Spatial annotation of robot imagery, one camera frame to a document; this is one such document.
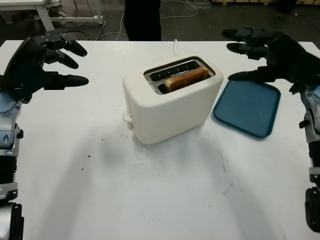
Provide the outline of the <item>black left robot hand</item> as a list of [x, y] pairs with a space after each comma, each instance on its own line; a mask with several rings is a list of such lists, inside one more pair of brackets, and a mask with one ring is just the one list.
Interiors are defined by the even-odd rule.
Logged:
[[88, 52], [76, 40], [67, 37], [63, 30], [51, 30], [43, 35], [28, 37], [10, 59], [0, 76], [0, 91], [14, 101], [28, 104], [35, 92], [64, 90], [87, 85], [89, 80], [78, 75], [61, 75], [57, 71], [45, 71], [44, 64], [60, 63], [77, 69], [78, 63], [61, 49], [85, 57]]

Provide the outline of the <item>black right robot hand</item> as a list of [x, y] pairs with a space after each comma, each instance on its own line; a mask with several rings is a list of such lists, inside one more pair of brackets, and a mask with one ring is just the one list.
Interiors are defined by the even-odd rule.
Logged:
[[229, 51], [247, 55], [251, 60], [266, 60], [266, 65], [256, 70], [230, 75], [230, 81], [271, 83], [285, 79], [292, 84], [289, 90], [292, 94], [314, 91], [319, 87], [320, 59], [287, 33], [242, 27], [225, 29], [222, 35], [231, 41], [226, 46]]

